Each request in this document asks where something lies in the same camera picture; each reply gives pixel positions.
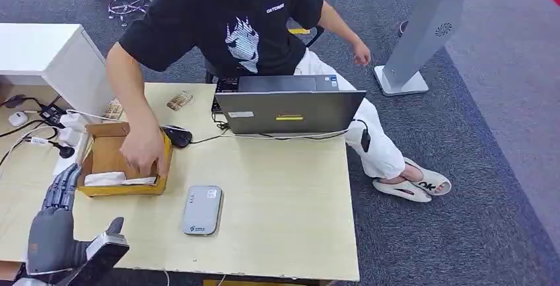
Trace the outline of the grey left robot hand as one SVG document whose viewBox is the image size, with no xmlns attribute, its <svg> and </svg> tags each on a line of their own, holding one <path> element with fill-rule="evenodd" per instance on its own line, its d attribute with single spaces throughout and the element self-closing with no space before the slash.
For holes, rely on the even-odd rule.
<svg viewBox="0 0 560 286">
<path fill-rule="evenodd" d="M 26 257 L 30 275 L 77 269 L 85 265 L 113 267 L 129 251 L 121 234 L 124 218 L 116 217 L 92 241 L 74 237 L 73 204 L 82 166 L 73 163 L 53 179 L 41 210 L 32 221 Z"/>
</svg>

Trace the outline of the person's right hand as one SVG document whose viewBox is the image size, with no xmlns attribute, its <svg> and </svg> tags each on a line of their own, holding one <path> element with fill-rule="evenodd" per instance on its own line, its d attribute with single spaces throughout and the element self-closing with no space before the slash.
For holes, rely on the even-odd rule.
<svg viewBox="0 0 560 286">
<path fill-rule="evenodd" d="M 120 148 L 120 152 L 139 175 L 148 176 L 154 164 L 157 174 L 166 176 L 168 164 L 165 161 L 164 139 L 157 122 L 133 122 Z"/>
</svg>

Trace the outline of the person's left hand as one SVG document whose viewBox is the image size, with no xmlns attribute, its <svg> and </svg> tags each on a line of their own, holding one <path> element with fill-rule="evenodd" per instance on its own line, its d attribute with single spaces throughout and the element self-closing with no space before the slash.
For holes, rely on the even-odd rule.
<svg viewBox="0 0 560 286">
<path fill-rule="evenodd" d="M 357 65 L 368 65 L 371 62 L 371 52 L 367 45 L 361 40 L 357 39 L 352 43 L 353 60 Z"/>
</svg>

